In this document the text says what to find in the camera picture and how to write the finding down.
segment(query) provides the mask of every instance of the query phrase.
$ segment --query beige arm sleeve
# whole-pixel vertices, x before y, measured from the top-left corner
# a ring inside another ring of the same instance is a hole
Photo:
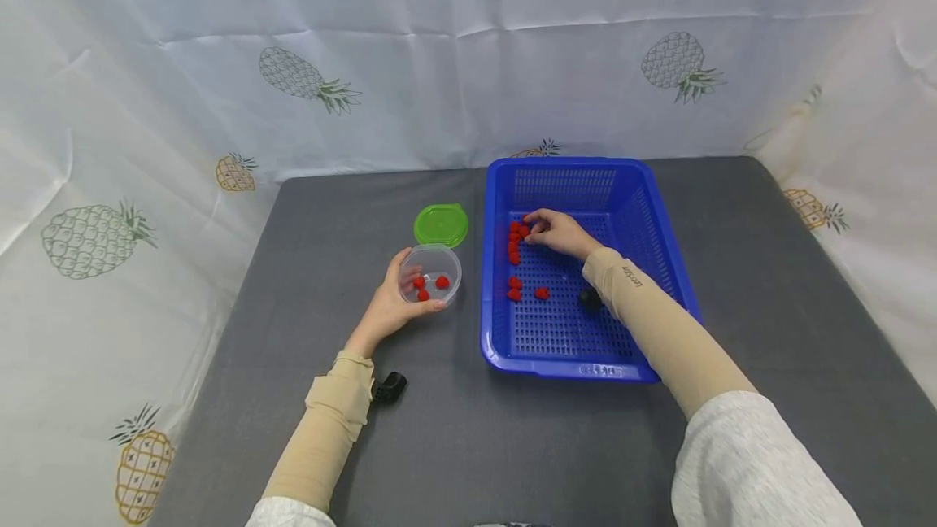
[[[332,371],[316,377],[306,397],[306,412],[290,437],[264,496],[301,501],[323,513],[351,446],[368,423],[374,363],[345,350]]]
[[[689,420],[709,399],[756,387],[690,313],[613,249],[593,251],[583,276],[602,295]]]

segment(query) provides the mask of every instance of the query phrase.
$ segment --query green lid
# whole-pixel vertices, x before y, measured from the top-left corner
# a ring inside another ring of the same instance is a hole
[[[469,218],[458,204],[434,204],[421,209],[413,221],[420,244],[444,244],[455,249],[469,233]]]

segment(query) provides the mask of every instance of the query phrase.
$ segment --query left hand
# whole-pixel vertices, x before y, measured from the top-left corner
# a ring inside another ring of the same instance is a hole
[[[364,311],[358,328],[351,332],[349,341],[345,344],[345,350],[356,353],[364,359],[370,359],[377,344],[401,329],[407,322],[426,313],[435,313],[445,309],[446,304],[439,299],[409,303],[401,297],[400,264],[407,258],[409,251],[411,251],[409,248],[401,250],[390,260],[387,275],[384,276],[381,286],[377,287],[377,291],[374,292],[374,297],[371,298],[368,310]]]

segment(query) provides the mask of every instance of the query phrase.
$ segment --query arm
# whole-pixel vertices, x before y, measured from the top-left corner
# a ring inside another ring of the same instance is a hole
[[[383,338],[409,320],[445,307],[442,301],[407,303],[400,297],[400,264],[408,254],[409,249],[401,250],[390,261],[384,281],[344,350],[335,357],[332,371],[313,381],[306,412],[273,468],[248,526],[331,525],[325,513],[332,491],[351,447],[368,423],[374,381],[371,355]]]
[[[679,525],[859,525],[849,503],[726,351],[641,269],[576,221],[541,209],[530,244],[586,262],[690,421],[671,502]]]
[[[618,321],[628,326],[647,362],[689,420],[709,399],[756,387],[696,319],[617,251],[604,248],[566,214],[541,209],[528,242],[585,261],[583,276]]]

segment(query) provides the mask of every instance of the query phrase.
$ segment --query hand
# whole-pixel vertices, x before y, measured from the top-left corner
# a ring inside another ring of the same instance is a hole
[[[603,248],[598,240],[588,236],[583,227],[572,217],[561,212],[542,207],[536,212],[530,212],[524,220],[526,223],[537,223],[530,230],[530,235],[524,239],[528,244],[543,244],[563,255],[572,255],[580,261],[585,261],[593,250]]]
[[[345,350],[356,353],[363,359],[370,359],[377,344],[401,329],[407,322],[425,313],[445,309],[446,304],[439,299],[408,303],[401,297],[400,264],[407,258],[409,251],[411,250],[408,248],[401,250],[390,260],[387,275],[384,276],[381,286],[377,287],[377,291],[374,292],[374,297],[371,298],[368,310],[364,311],[358,328],[351,332],[349,341],[345,344]]]

